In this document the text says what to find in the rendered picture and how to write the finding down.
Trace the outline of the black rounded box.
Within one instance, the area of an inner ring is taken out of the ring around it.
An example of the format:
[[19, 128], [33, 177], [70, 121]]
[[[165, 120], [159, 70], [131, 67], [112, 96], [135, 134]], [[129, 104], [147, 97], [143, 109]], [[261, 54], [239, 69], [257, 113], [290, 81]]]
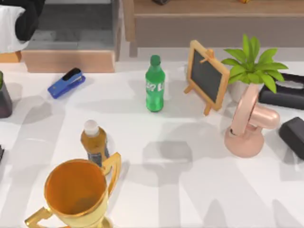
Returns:
[[283, 123], [278, 132], [288, 147], [304, 161], [304, 120], [294, 117]]

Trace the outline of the pale wooden drawer front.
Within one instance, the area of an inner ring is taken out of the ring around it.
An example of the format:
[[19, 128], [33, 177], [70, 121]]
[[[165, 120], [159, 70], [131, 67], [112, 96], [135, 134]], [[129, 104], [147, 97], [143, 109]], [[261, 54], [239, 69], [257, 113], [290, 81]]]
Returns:
[[116, 56], [110, 50], [24, 50], [22, 60], [30, 73], [113, 73]]

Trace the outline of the gold trophy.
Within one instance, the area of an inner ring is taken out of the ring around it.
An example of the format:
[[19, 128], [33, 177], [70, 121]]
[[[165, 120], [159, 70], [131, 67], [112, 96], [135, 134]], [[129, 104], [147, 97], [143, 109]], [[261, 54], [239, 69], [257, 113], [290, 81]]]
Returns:
[[55, 215], [65, 224], [58, 228], [114, 228], [105, 213], [121, 165], [117, 152], [103, 162], [103, 167], [85, 159], [58, 165], [44, 186], [48, 207], [39, 209], [25, 224], [28, 228], [47, 228], [39, 222]]

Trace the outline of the green plant in white pot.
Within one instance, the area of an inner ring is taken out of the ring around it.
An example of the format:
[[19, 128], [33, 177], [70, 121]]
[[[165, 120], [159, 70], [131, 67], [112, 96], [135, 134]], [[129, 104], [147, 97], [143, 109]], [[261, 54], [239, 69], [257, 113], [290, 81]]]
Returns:
[[250, 84], [264, 84], [271, 92], [276, 93], [275, 81], [284, 81], [279, 70], [288, 67], [273, 60], [277, 48], [265, 50], [261, 55], [260, 42], [253, 36], [249, 38], [243, 35], [243, 47], [226, 48], [225, 51], [231, 55], [221, 61], [225, 65], [232, 66], [228, 83], [230, 84], [230, 96], [234, 102], [239, 102], [245, 89]]

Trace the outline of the dark plant pot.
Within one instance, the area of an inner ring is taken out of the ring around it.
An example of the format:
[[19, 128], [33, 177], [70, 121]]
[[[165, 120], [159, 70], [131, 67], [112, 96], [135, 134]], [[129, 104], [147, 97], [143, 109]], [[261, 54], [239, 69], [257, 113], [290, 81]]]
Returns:
[[12, 114], [12, 100], [0, 71], [0, 118], [7, 118]]

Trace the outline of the wooden framed blackboard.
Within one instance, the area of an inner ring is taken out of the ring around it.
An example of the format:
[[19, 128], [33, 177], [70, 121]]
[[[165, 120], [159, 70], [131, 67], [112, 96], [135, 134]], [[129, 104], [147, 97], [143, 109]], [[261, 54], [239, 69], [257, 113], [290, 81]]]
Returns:
[[205, 116], [211, 109], [218, 111], [222, 107], [229, 70], [215, 58], [212, 49], [205, 49], [197, 40], [190, 42], [186, 79], [184, 93], [195, 90], [203, 98]]

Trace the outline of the blue stapler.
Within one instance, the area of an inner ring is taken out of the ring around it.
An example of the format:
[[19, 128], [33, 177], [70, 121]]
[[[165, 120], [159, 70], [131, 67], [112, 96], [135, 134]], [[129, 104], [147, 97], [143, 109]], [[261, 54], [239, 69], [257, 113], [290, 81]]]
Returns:
[[68, 71], [63, 77], [52, 84], [47, 90], [50, 95], [57, 99], [73, 88], [85, 82], [85, 76], [79, 68], [73, 68]]

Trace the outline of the green bottle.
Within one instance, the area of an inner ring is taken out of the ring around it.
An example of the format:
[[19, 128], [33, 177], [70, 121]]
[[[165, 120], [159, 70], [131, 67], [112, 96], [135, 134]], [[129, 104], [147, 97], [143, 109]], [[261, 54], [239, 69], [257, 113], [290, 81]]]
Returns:
[[150, 67], [145, 74], [146, 81], [146, 107], [151, 112], [159, 112], [164, 103], [165, 72], [161, 68], [159, 55], [152, 55]]

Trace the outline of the wooden cupboard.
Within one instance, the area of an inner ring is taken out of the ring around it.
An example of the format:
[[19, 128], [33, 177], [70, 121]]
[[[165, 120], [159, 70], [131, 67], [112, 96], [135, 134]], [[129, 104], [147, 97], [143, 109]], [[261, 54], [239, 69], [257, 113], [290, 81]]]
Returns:
[[239, 47], [244, 34], [264, 48], [304, 48], [304, 0], [122, 0], [130, 55], [139, 48]]

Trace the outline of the grey pierced drawer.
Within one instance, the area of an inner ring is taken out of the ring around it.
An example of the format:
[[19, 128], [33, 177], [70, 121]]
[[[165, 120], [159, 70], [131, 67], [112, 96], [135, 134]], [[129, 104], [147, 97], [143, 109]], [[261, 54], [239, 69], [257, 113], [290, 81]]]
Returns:
[[119, 59], [120, 0], [46, 0], [26, 51], [101, 50]]

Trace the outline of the amber bottle with white cap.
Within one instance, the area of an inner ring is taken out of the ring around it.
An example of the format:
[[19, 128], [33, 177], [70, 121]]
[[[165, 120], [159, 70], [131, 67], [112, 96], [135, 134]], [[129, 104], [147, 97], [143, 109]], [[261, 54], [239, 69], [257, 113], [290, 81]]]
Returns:
[[81, 134], [81, 143], [87, 152], [88, 160], [104, 168], [107, 175], [111, 168], [105, 168], [103, 162], [110, 157], [107, 148], [107, 135], [95, 120], [87, 120]]

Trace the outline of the pink desk fan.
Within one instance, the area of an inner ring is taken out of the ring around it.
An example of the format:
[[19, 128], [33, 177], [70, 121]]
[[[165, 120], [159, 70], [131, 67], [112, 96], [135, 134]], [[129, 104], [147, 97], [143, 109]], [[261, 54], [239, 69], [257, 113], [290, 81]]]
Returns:
[[278, 112], [258, 103], [259, 88], [250, 84], [242, 94], [231, 126], [225, 132], [224, 143], [234, 155], [256, 156], [264, 145], [262, 130], [275, 129], [280, 123]]

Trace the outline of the black tissue box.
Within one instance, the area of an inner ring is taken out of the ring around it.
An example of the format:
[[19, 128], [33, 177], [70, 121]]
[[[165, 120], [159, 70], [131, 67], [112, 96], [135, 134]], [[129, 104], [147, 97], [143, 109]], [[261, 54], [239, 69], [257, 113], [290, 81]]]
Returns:
[[299, 83], [303, 87], [290, 88], [281, 85], [276, 86], [276, 93], [270, 91], [265, 85], [259, 92], [259, 102], [281, 107], [304, 110], [304, 76], [282, 73], [286, 82]]

